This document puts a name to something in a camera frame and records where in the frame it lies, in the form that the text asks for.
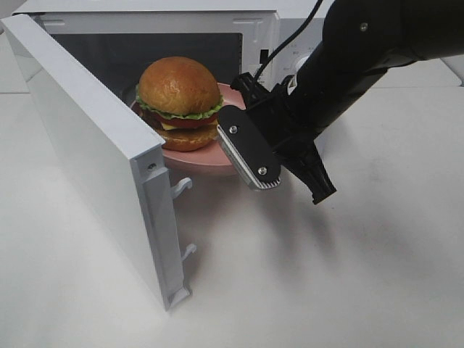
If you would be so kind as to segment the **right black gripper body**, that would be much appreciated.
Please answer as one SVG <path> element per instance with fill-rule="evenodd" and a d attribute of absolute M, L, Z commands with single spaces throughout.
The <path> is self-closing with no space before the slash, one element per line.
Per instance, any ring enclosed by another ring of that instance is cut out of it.
<path fill-rule="evenodd" d="M 289 109 L 284 86 L 277 84 L 268 91 L 246 72 L 233 79 L 231 88 L 240 92 L 247 115 L 275 155 L 283 159 L 315 159 L 312 131 Z"/>

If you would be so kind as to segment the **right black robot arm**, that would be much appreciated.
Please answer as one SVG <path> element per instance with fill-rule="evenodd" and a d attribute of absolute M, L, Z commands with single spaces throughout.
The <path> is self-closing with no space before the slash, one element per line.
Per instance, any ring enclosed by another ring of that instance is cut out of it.
<path fill-rule="evenodd" d="M 275 188 L 286 168 L 319 203 L 335 187 L 316 138 L 389 69 L 462 53 L 461 1 L 335 1 L 294 75 L 271 90 L 254 74 L 233 80 L 245 107 L 219 111 L 220 145 L 252 189 Z"/>

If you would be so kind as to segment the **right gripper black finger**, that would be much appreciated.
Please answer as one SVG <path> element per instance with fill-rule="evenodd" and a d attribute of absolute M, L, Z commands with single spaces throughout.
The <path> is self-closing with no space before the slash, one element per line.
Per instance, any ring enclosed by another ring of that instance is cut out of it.
<path fill-rule="evenodd" d="M 217 121 L 219 144 L 245 184 L 252 190 L 279 186 L 281 165 L 246 112 L 226 105 Z"/>
<path fill-rule="evenodd" d="M 312 193 L 313 204 L 319 204 L 336 192 L 315 144 L 294 141 L 278 150 L 281 164 L 303 182 Z"/>

